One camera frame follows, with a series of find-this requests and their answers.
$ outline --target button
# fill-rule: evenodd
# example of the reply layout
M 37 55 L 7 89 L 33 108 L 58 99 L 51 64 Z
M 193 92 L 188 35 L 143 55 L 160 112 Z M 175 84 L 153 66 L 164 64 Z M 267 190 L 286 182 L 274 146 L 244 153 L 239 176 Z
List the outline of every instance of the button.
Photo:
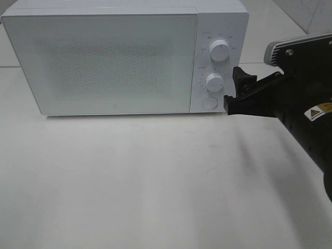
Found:
M 208 110 L 213 110 L 217 107 L 218 100 L 213 97 L 206 98 L 203 100 L 203 107 Z

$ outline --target microwave door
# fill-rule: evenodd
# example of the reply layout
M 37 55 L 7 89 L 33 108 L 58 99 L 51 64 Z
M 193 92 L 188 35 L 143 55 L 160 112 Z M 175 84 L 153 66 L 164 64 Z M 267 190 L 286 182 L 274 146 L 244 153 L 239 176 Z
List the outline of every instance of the microwave door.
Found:
M 3 20 L 44 115 L 189 112 L 195 13 Z

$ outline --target microwave control panel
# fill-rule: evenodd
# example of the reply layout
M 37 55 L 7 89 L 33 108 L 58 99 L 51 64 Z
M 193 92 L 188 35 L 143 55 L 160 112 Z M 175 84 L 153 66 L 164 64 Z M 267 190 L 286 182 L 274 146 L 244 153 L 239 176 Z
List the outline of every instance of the microwave control panel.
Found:
M 191 87 L 191 113 L 224 112 L 234 96 L 233 67 L 240 62 L 247 13 L 198 14 Z

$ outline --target warning label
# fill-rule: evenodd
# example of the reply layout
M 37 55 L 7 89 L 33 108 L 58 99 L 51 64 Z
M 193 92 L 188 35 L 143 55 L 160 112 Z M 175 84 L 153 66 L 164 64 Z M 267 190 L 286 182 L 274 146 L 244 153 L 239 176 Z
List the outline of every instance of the warning label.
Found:
M 315 121 L 327 113 L 332 113 L 332 103 L 324 103 L 314 106 L 305 112 L 305 116 L 309 118 L 310 121 Z

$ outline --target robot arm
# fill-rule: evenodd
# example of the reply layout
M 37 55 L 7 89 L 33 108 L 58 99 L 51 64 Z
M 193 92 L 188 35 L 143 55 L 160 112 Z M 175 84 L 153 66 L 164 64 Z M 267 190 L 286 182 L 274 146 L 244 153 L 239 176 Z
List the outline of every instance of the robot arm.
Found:
M 236 97 L 224 97 L 226 112 L 278 118 L 324 172 L 332 201 L 332 33 L 273 42 L 264 62 L 284 74 L 257 81 L 235 67 Z

